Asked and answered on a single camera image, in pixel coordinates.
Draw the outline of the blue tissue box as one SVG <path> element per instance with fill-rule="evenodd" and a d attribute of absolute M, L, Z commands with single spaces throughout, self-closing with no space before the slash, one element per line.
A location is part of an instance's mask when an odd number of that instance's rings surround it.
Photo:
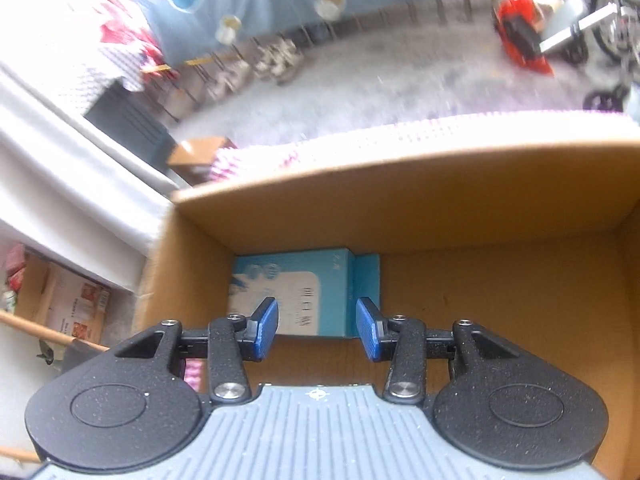
<path fill-rule="evenodd" d="M 356 301 L 380 302 L 381 258 L 347 248 L 277 252 L 235 259 L 228 310 L 250 315 L 266 297 L 279 305 L 278 333 L 355 338 Z"/>

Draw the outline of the red plastic bag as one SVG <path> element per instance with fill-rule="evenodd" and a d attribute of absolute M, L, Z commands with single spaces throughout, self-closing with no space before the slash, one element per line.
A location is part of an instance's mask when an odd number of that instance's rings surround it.
<path fill-rule="evenodd" d="M 552 76 L 552 67 L 539 47 L 541 22 L 534 0 L 501 0 L 494 10 L 495 30 L 511 61 L 526 70 Z"/>

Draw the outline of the printed cardboard carton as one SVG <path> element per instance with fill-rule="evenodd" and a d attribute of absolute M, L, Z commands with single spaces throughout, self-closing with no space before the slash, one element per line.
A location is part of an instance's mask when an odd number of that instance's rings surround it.
<path fill-rule="evenodd" d="M 98 344 L 111 289 L 57 263 L 28 255 L 10 278 L 16 291 L 14 314 L 64 335 Z"/>

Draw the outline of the small wooden stool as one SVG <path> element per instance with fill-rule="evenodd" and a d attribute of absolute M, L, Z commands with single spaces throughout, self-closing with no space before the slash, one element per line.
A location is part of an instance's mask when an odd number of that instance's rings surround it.
<path fill-rule="evenodd" d="M 235 148 L 235 144 L 225 136 L 184 140 L 175 146 L 167 165 L 187 184 L 199 185 L 208 180 L 216 154 L 224 148 Z"/>

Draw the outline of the brown cardboard box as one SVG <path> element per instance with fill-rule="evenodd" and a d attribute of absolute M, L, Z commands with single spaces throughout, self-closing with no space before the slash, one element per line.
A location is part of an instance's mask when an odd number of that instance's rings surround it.
<path fill-rule="evenodd" d="M 255 162 L 176 194 L 134 328 L 224 314 L 236 256 L 333 247 L 380 256 L 385 313 L 469 318 L 596 389 L 610 414 L 597 468 L 638 477 L 637 139 Z"/>

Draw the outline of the pink checkered tablecloth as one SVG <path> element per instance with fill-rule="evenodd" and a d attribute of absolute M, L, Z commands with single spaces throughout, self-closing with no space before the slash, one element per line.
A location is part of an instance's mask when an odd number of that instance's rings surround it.
<path fill-rule="evenodd" d="M 261 179 L 285 170 L 297 159 L 297 153 L 286 146 L 251 146 L 250 148 L 220 148 L 216 151 L 208 180 Z"/>

